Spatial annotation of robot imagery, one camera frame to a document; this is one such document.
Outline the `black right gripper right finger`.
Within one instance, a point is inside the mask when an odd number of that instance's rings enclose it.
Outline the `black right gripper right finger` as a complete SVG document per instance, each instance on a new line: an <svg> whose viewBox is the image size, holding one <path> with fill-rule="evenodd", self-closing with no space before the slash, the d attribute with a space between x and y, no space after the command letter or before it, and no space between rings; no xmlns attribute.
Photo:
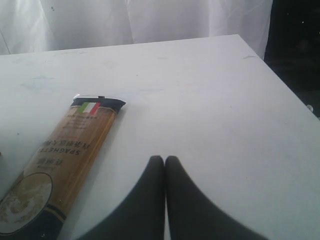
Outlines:
<svg viewBox="0 0 320 240"><path fill-rule="evenodd" d="M172 240L265 240L212 203L176 156L165 161L166 204Z"/></svg>

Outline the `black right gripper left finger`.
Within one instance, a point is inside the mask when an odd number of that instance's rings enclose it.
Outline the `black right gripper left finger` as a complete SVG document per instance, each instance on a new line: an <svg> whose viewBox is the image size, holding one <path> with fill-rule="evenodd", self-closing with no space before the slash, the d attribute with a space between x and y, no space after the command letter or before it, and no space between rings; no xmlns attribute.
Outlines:
<svg viewBox="0 0 320 240"><path fill-rule="evenodd" d="M165 165L151 156L142 175L120 205L80 240L163 240Z"/></svg>

